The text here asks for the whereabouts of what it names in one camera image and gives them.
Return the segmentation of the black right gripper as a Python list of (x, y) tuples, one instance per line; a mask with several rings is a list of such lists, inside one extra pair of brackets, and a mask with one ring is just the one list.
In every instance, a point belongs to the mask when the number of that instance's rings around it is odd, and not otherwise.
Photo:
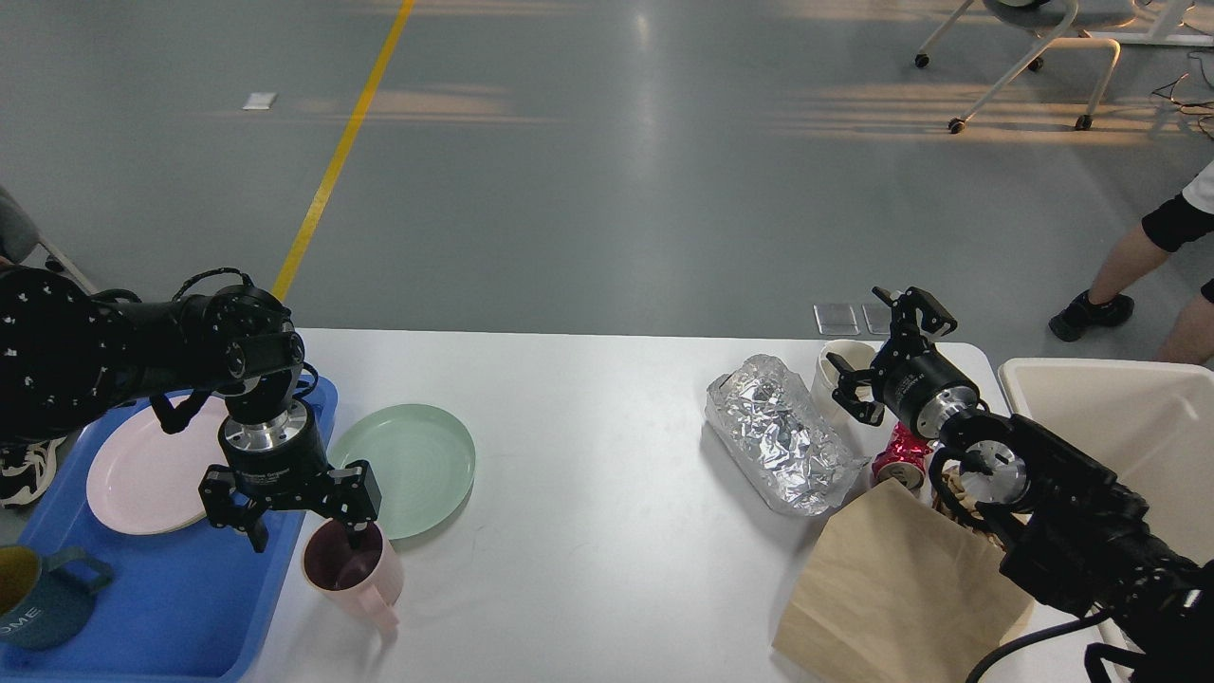
[(832, 400), (855, 422), (870, 427), (883, 425), (886, 406), (914, 436), (935, 440), (946, 422), (978, 406), (981, 398), (977, 385), (935, 351), (935, 342), (954, 332), (958, 321), (920, 288), (873, 286), (873, 294), (892, 312), (889, 338), (877, 351), (877, 371), (870, 364), (853, 368), (844, 355), (827, 353), (838, 372)]

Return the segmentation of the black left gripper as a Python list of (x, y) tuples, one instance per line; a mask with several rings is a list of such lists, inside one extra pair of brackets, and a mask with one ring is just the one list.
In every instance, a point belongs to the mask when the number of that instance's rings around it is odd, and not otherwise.
[(210, 525), (243, 533), (254, 552), (263, 553), (266, 511), (318, 510), (337, 522), (351, 550), (364, 548), (382, 500), (376, 473), (369, 461), (331, 469), (307, 402), (295, 399), (266, 423), (240, 425), (227, 416), (219, 438), (227, 466), (209, 466), (198, 486)]

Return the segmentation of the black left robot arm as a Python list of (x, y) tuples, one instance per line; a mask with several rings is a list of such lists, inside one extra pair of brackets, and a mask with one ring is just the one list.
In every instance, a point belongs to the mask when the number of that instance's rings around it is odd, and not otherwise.
[(381, 494), (370, 463), (328, 462), (310, 371), (289, 308), (243, 275), (212, 295), (178, 289), (164, 303), (126, 290), (86, 294), (47, 269), (2, 267), (2, 463), (25, 446), (66, 437), (146, 398), (168, 434), (182, 432), (212, 395), (227, 410), (222, 462), (198, 491), (208, 522), (267, 545), (262, 514), (311, 510), (361, 548)]

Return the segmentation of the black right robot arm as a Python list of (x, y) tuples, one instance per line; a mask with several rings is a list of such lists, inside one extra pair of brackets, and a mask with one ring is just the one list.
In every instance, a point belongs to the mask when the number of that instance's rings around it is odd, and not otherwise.
[(1111, 619), (1134, 648), (1096, 641), (1083, 664), (1093, 682), (1107, 665), (1131, 682), (1212, 679), (1212, 565), (1198, 565), (1150, 533), (1148, 502), (1104, 463), (1022, 415), (989, 411), (977, 385), (936, 349), (957, 321), (920, 288), (874, 289), (892, 312), (889, 337), (869, 366), (838, 370), (833, 402), (858, 422), (901, 425), (936, 442), (927, 478), (963, 525), (994, 533), (1002, 571), (1033, 601), (1074, 615), (995, 648), (968, 675), (976, 682), (1002, 658)]

